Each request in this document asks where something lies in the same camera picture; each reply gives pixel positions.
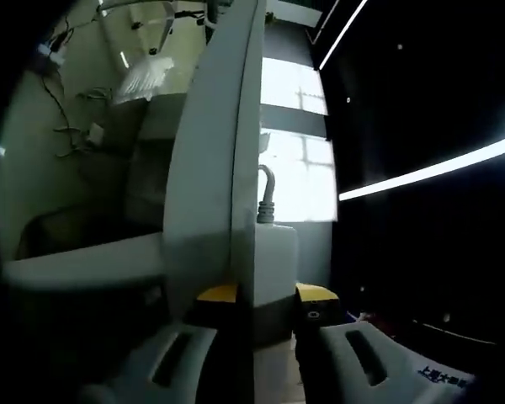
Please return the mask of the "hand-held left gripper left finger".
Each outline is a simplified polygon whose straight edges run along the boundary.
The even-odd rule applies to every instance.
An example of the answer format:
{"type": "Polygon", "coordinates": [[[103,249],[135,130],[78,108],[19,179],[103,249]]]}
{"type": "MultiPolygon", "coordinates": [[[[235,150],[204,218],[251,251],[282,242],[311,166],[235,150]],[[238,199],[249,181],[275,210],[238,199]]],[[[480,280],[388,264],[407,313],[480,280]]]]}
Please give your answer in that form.
{"type": "Polygon", "coordinates": [[[200,293],[182,322],[130,352],[80,403],[249,403],[247,306],[239,284],[200,293]]]}

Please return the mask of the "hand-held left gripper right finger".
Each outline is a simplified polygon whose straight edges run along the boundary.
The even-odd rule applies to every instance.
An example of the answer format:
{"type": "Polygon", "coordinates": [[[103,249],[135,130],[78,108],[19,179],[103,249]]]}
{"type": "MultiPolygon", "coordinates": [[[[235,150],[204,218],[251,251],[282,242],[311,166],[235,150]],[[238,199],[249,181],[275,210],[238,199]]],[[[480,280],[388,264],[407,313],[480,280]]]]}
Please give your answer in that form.
{"type": "Polygon", "coordinates": [[[308,403],[457,403],[475,379],[347,313],[325,287],[297,284],[295,314],[295,357],[308,403]]]}

